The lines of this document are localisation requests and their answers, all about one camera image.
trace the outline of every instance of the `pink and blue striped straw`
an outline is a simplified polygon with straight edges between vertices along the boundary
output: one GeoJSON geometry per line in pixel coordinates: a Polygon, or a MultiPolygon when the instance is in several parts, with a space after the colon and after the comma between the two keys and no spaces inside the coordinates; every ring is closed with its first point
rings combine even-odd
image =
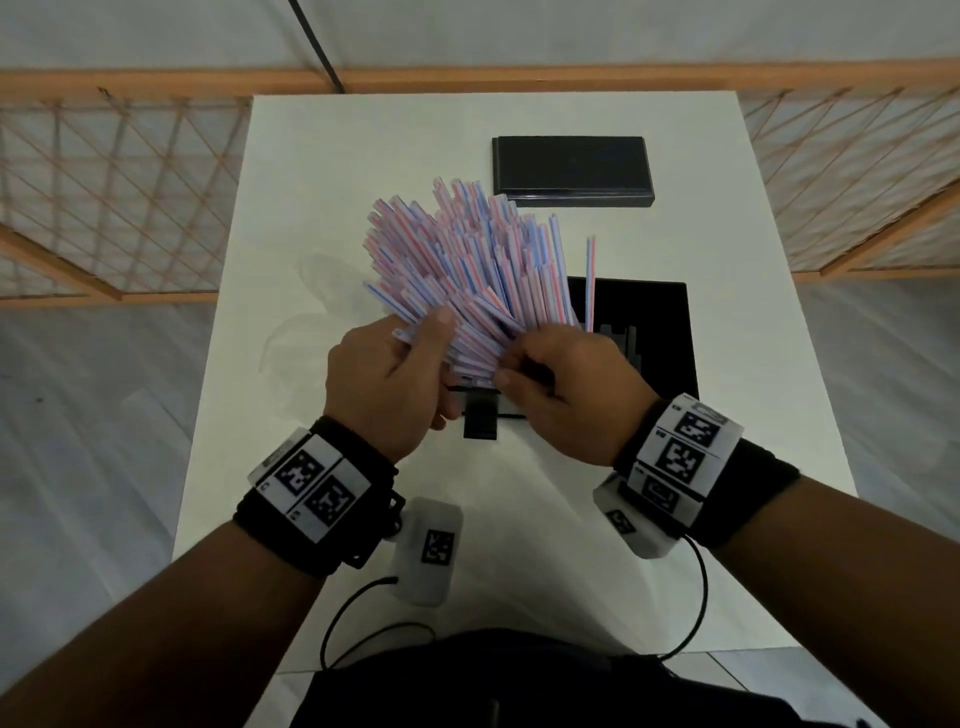
{"type": "Polygon", "coordinates": [[[587,322],[584,324],[586,331],[593,331],[593,300],[596,296],[596,252],[597,238],[591,235],[587,238],[587,322]]]}

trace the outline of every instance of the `floor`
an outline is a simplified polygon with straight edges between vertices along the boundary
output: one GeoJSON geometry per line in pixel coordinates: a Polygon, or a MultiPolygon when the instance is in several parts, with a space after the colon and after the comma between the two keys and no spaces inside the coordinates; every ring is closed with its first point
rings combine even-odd
{"type": "MultiPolygon", "coordinates": [[[[800,296],[861,496],[960,540],[960,279],[800,296]]],[[[168,563],[213,312],[0,314],[0,691],[168,563]]],[[[805,650],[711,664],[806,718],[883,725],[805,650]]],[[[308,680],[276,678],[251,725],[286,725],[308,680]]]]}

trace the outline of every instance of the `table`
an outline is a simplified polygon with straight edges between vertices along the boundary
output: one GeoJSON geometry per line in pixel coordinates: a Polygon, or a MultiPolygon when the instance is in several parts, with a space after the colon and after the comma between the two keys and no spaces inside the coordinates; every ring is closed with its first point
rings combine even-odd
{"type": "MultiPolygon", "coordinates": [[[[229,519],[247,472],[324,401],[325,352],[378,316],[361,291],[377,197],[432,210],[432,181],[492,190],[502,134],[641,134],[657,200],[647,209],[562,208],[568,273],[597,235],[601,278],[687,284],[702,399],[805,473],[854,493],[827,391],[736,96],[728,92],[441,94],[257,98],[210,341],[175,555],[229,519]]],[[[536,210],[545,217],[554,210],[536,210]]],[[[377,592],[345,615],[335,656],[374,629],[425,619],[441,634],[513,626],[610,652],[664,651],[701,599],[693,554],[636,559],[591,501],[604,469],[553,452],[524,422],[496,442],[460,424],[400,466],[406,497],[460,504],[466,525],[450,599],[422,610],[377,592]]],[[[385,574],[381,544],[331,577],[281,670],[314,669],[334,612],[385,574]]],[[[707,618],[689,650],[795,644],[707,555],[707,618]]]]}

